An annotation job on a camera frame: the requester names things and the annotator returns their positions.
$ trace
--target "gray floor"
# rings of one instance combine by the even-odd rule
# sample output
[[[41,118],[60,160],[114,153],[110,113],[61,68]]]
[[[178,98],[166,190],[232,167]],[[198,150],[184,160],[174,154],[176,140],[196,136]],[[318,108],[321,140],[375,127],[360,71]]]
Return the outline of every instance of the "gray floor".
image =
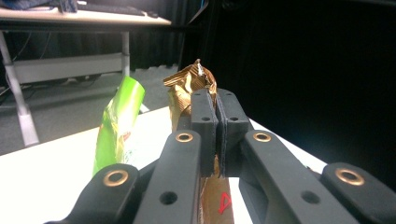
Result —
[[[146,89],[144,105],[150,110],[168,105],[163,79],[177,67],[136,69],[131,76]],[[41,143],[100,125],[103,110],[116,93],[121,74],[102,75],[94,82],[69,79],[63,85],[34,86],[23,90]],[[0,155],[23,149],[20,125],[12,95],[0,105]]]

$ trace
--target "red marking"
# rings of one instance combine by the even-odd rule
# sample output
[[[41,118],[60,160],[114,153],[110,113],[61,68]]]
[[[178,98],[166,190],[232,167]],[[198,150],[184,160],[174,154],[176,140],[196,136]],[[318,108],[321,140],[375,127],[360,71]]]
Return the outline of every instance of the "red marking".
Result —
[[[224,210],[231,205],[231,197],[226,193],[222,192],[220,199],[219,213],[223,214]]]

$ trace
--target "bolt hole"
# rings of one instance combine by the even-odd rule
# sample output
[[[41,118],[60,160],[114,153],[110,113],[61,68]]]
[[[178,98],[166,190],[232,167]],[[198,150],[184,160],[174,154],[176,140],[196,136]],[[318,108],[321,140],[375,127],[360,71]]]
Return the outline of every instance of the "bolt hole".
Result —
[[[257,138],[260,140],[267,140],[269,136],[262,133],[262,134],[257,134]]]
[[[253,134],[253,138],[259,142],[269,142],[271,141],[271,136],[265,133],[255,133]]]
[[[177,194],[175,194],[172,191],[164,192],[160,196],[160,202],[162,204],[165,204],[165,205],[169,205],[169,204],[175,203],[176,201],[177,201]]]
[[[192,134],[190,133],[180,133],[176,136],[176,140],[183,143],[190,142],[192,138]]]
[[[109,176],[108,179],[111,182],[117,182],[117,181],[120,181],[122,179],[122,177],[123,177],[123,174],[115,173],[115,174],[112,174],[111,176]]]
[[[354,174],[347,173],[347,172],[342,173],[342,176],[349,180],[357,180],[358,179],[358,177],[355,176]]]
[[[315,194],[312,191],[306,190],[303,191],[301,194],[301,197],[306,201],[307,203],[312,203],[312,204],[318,204],[320,203],[320,198],[317,194]]]

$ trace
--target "black keyboard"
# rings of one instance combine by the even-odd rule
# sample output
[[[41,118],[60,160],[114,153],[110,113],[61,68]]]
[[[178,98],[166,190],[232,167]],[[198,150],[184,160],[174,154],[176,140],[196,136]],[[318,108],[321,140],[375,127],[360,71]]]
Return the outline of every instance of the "black keyboard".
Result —
[[[87,4],[87,5],[78,4],[78,10],[108,12],[108,13],[126,14],[126,15],[134,15],[134,16],[145,16],[145,14],[141,10],[134,8],[134,7],[105,6],[105,5],[96,5],[96,4]]]

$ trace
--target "desk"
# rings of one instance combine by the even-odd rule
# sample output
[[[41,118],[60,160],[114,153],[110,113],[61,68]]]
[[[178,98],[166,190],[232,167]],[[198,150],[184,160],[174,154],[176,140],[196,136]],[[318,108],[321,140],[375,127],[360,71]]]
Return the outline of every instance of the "desk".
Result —
[[[52,10],[16,11],[0,8],[0,30],[7,31],[58,31],[59,27],[68,27],[64,32],[75,32],[73,27],[81,32],[103,32],[104,28],[112,25],[139,25],[150,27],[152,25],[170,25],[171,22],[162,18],[146,16],[131,16],[111,14],[103,12],[90,12],[80,10],[78,13],[62,14],[57,8]],[[18,24],[26,22],[23,27]],[[24,102],[20,84],[51,80],[65,77],[77,77],[85,75],[102,74],[122,70],[125,76],[130,74],[129,56],[129,33],[121,32],[122,53],[95,55],[62,59],[30,60],[12,62],[10,59],[7,43],[3,32],[0,32],[0,48],[3,55],[4,65],[7,71],[10,88],[15,96],[18,117],[24,144],[29,147],[39,143],[35,130],[35,124],[29,106]]]
[[[265,130],[252,121],[255,129]],[[0,157],[0,223],[43,223],[65,218],[92,177],[98,129],[73,134],[52,142]],[[161,155],[171,121],[167,107],[137,117],[131,147],[133,165],[141,169]],[[281,141],[304,165],[321,173],[326,165],[293,144]],[[230,178],[235,223],[250,217],[238,188]]]

